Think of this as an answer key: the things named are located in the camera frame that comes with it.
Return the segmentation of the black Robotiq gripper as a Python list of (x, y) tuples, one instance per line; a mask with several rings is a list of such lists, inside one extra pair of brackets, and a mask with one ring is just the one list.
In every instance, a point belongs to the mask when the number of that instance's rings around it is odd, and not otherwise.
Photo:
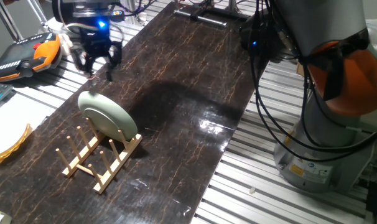
[(87, 78), (93, 76), (93, 60), (87, 58), (107, 57), (108, 68), (106, 79), (113, 81), (112, 70), (121, 62), (122, 59), (122, 42), (112, 42), (109, 37), (109, 22), (95, 21), (93, 28), (80, 28), (80, 37), (83, 48), (73, 46), (71, 56), (78, 70), (81, 70)]

